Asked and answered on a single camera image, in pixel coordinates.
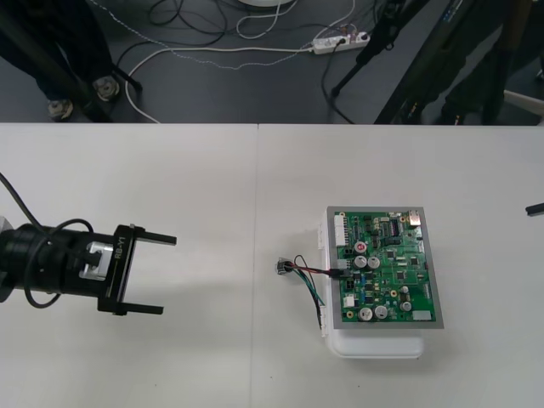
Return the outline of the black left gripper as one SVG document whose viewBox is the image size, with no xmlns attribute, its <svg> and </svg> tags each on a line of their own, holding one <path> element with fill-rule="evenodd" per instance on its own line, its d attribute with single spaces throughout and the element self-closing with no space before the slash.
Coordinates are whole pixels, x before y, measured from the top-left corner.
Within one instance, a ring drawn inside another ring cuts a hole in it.
<svg viewBox="0 0 544 408">
<path fill-rule="evenodd" d="M 136 241 L 158 245 L 176 246 L 177 238 L 170 235 L 137 231 L 131 225 L 119 225 L 113 235 L 113 252 L 107 270 L 104 289 L 98 299 L 98 311 L 113 315 L 137 313 L 144 315 L 162 315 L 162 306 L 125 303 L 125 292 L 128 284 L 133 253 Z"/>
</svg>

